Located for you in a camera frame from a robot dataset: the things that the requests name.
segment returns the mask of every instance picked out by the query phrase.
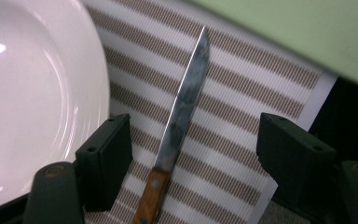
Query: striped mat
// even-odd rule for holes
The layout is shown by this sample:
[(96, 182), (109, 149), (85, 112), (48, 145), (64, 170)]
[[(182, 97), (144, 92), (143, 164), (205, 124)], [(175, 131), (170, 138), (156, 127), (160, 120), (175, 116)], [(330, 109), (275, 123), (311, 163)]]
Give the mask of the striped mat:
[(84, 3), (108, 63), (111, 113), (131, 115), (134, 157), (112, 210), (87, 222), (131, 223), (203, 25), (210, 67), (158, 223), (249, 222), (270, 179), (255, 155), (259, 114), (298, 121), (322, 69), (186, 2)]

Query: knife blade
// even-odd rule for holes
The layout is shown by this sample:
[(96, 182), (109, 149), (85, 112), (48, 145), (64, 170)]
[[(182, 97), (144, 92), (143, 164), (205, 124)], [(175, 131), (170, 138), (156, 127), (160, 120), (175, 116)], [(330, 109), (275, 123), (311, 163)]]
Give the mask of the knife blade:
[(209, 38), (202, 28), (173, 103), (158, 155), (132, 223), (154, 223), (200, 95), (209, 62)]

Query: knife handle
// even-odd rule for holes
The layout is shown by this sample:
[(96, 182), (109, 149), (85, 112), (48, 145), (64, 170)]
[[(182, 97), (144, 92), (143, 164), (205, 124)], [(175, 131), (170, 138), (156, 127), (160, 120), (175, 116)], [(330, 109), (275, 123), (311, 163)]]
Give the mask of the knife handle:
[(154, 223), (169, 180), (170, 173), (158, 168), (151, 170), (132, 224)]

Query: black surface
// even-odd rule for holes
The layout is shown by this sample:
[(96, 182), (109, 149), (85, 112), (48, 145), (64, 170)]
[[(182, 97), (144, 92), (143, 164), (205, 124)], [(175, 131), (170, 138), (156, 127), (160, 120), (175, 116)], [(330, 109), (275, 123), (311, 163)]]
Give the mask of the black surface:
[(336, 151), (292, 121), (262, 113), (256, 154), (295, 207), (318, 210), (325, 203)]
[(0, 206), (0, 224), (20, 224), (28, 194)]
[(130, 115), (115, 116), (76, 152), (76, 170), (87, 211), (111, 209), (131, 162)]
[(72, 163), (55, 162), (36, 172), (22, 223), (84, 223)]
[[(310, 133), (337, 151), (335, 164), (338, 168), (343, 161), (358, 161), (358, 85), (339, 78), (327, 97)], [(329, 206), (324, 211), (312, 212), (300, 209), (288, 202), (280, 187), (273, 201), (311, 220), (311, 223), (349, 223), (349, 217), (342, 199), (337, 192), (326, 198)]]

